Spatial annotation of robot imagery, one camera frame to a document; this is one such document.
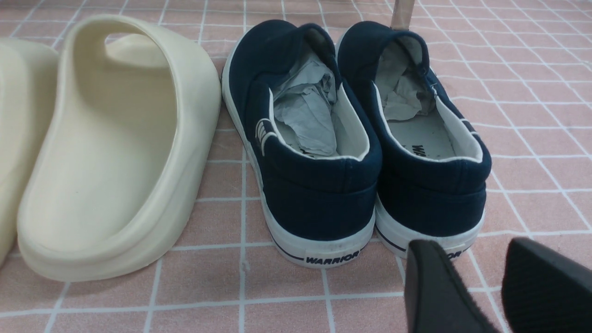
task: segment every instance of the navy blue canvas shoe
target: navy blue canvas shoe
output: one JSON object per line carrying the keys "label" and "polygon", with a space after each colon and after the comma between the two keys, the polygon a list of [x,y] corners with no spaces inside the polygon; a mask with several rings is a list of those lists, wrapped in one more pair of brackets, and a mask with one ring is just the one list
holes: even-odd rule
{"label": "navy blue canvas shoe", "polygon": [[377,233],[406,258],[414,239],[438,242],[449,258],[482,227],[491,156],[430,69],[411,31],[357,23],[337,45],[339,70],[382,147]]}
{"label": "navy blue canvas shoe", "polygon": [[230,53],[222,87],[278,251],[311,268],[358,257],[374,229],[382,153],[329,35],[263,22]]}

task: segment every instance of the navy stripe on sole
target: navy stripe on sole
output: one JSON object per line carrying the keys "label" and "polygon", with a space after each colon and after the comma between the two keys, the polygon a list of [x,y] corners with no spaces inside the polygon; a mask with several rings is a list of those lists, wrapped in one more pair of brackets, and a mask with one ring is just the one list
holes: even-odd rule
{"label": "navy stripe on sole", "polygon": [[296,257],[295,255],[289,254],[286,250],[283,249],[283,247],[279,246],[279,244],[275,241],[275,238],[271,233],[269,233],[269,235],[271,236],[271,239],[274,241],[275,246],[277,246],[280,250],[282,250],[283,253],[289,255],[291,258],[294,258],[296,260],[304,261],[304,258]]}
{"label": "navy stripe on sole", "polygon": [[380,231],[380,229],[378,229],[378,227],[375,227],[375,229],[376,229],[376,231],[378,231],[378,233],[380,234],[380,237],[382,237],[382,238],[383,238],[383,239],[384,239],[384,240],[385,240],[387,243],[389,243],[390,245],[394,246],[395,248],[397,248],[397,249],[399,249],[399,250],[401,250],[401,251],[403,251],[403,252],[406,252],[406,250],[407,250],[407,249],[404,249],[404,248],[402,248],[402,247],[398,246],[397,244],[395,244],[395,243],[393,243],[393,242],[389,241],[389,240],[388,240],[388,238],[386,238],[386,237],[385,237],[385,236],[382,234],[382,232]]}

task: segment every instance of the insole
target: insole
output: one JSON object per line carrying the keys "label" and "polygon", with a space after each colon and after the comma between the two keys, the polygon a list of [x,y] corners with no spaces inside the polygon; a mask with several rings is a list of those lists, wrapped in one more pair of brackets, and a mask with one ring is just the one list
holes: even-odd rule
{"label": "insole", "polygon": [[177,119],[168,63],[155,44],[132,37],[107,46],[116,64],[76,67],[78,94],[66,103],[33,213],[50,249],[89,248],[122,230],[168,158]]}
{"label": "insole", "polygon": [[430,159],[456,156],[448,131],[437,110],[427,116],[387,122],[392,135],[409,152]]}

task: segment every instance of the slip-on sneaker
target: slip-on sneaker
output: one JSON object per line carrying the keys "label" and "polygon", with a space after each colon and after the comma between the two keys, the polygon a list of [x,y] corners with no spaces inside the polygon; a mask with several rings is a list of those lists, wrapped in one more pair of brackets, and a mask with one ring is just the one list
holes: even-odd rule
{"label": "slip-on sneaker", "polygon": [[0,266],[17,235],[17,211],[56,103],[57,52],[0,39]]}
{"label": "slip-on sneaker", "polygon": [[[129,34],[105,44],[110,34]],[[64,40],[56,108],[18,212],[25,263],[60,281],[149,265],[194,206],[221,104],[205,50],[97,15]]]}
{"label": "slip-on sneaker", "polygon": [[278,251],[310,268],[359,256],[374,228],[381,151],[316,24],[249,30],[222,75]]}
{"label": "slip-on sneaker", "polygon": [[483,225],[491,156],[430,69],[425,41],[361,22],[340,39],[337,63],[382,147],[377,234],[403,258],[414,239],[458,257]]}

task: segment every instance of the white rubber sole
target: white rubber sole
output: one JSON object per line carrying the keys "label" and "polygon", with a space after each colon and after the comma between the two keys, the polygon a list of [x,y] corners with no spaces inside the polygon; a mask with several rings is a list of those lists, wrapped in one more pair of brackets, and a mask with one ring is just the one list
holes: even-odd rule
{"label": "white rubber sole", "polygon": [[366,247],[366,244],[368,244],[370,241],[370,238],[372,238],[376,212],[373,212],[370,221],[368,221],[368,224],[362,230],[347,238],[338,239],[335,241],[313,241],[311,239],[295,236],[285,230],[275,220],[274,216],[269,210],[267,201],[265,200],[265,193],[263,192],[263,180],[261,177],[259,163],[257,162],[257,159],[255,158],[255,152],[253,151],[253,148],[244,133],[238,111],[230,93],[228,69],[230,68],[234,51],[240,44],[241,40],[236,43],[233,50],[230,52],[226,60],[226,64],[224,65],[224,69],[222,70],[222,96],[224,98],[224,102],[226,103],[226,107],[232,122],[234,123],[234,126],[236,127],[247,150],[247,155],[249,157],[249,161],[251,162],[251,166],[255,171],[255,177],[257,178],[259,193],[261,196],[261,204],[263,206],[263,215],[265,216],[265,221],[269,229],[269,233],[274,240],[275,246],[277,247],[279,253],[284,256],[284,258],[303,267],[332,268],[346,264],[347,262],[357,258],[364,247]]}
{"label": "white rubber sole", "polygon": [[416,239],[425,239],[427,241],[436,241],[444,249],[448,258],[455,260],[473,245],[481,227],[483,227],[483,221],[485,221],[485,212],[483,212],[481,220],[471,230],[449,237],[433,237],[411,230],[398,223],[384,209],[378,196],[376,198],[376,213],[378,238],[395,255],[404,259],[407,258],[409,242]]}

